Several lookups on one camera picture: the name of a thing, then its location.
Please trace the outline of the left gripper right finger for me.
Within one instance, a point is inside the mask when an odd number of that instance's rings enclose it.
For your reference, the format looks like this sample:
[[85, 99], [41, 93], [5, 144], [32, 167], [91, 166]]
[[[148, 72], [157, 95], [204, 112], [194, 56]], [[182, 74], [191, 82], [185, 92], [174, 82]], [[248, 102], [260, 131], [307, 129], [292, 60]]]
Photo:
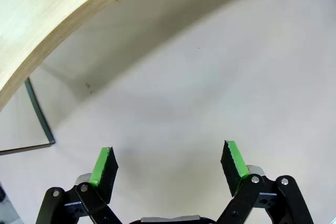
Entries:
[[246, 165], [234, 141], [225, 141], [221, 157], [231, 201], [215, 224], [245, 224], [254, 208], [264, 209], [272, 224], [314, 224], [296, 180], [270, 180], [259, 166]]

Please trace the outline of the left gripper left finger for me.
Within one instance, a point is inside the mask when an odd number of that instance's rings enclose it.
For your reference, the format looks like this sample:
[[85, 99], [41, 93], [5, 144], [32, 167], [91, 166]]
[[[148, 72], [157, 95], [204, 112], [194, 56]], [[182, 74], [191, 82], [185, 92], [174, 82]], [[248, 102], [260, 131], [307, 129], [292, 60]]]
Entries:
[[108, 206], [118, 170], [112, 147], [103, 147], [91, 173], [77, 178], [72, 189], [49, 188], [36, 224], [77, 224], [88, 216], [93, 224], [122, 224]]

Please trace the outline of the wooden shelf unit black frame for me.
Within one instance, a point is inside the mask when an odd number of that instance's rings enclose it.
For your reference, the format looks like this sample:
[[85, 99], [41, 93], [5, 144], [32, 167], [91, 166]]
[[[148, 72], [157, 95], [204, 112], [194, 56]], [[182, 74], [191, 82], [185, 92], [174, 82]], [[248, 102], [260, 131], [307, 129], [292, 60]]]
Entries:
[[[56, 127], [149, 53], [234, 0], [0, 0], [0, 156], [55, 144]], [[44, 141], [4, 114], [28, 96]]]

